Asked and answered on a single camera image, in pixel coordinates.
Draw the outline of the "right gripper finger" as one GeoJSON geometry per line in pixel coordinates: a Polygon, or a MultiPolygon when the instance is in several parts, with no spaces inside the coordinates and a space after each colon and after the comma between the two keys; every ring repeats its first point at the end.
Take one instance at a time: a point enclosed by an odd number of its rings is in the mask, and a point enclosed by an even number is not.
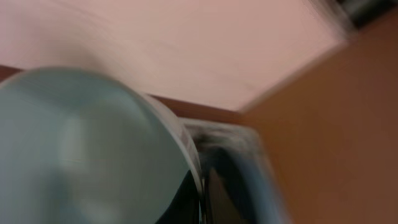
{"type": "Polygon", "coordinates": [[[199,224],[199,205],[195,181],[188,171],[171,204],[155,224],[199,224]]]}

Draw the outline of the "dark blue plate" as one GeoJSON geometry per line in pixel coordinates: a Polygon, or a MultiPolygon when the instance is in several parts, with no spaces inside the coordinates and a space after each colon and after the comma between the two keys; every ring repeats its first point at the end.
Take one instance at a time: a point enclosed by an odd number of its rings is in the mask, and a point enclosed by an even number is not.
{"type": "Polygon", "coordinates": [[[291,223],[271,176],[249,151],[201,135],[200,156],[207,223],[291,223]]]}

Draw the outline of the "light blue rice bowl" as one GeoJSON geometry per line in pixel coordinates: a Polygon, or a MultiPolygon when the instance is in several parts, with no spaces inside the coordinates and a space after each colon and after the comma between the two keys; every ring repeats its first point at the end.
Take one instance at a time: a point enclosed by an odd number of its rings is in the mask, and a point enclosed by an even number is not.
{"type": "Polygon", "coordinates": [[[103,75],[40,68],[1,82],[1,223],[156,223],[200,165],[182,122],[103,75]]]}

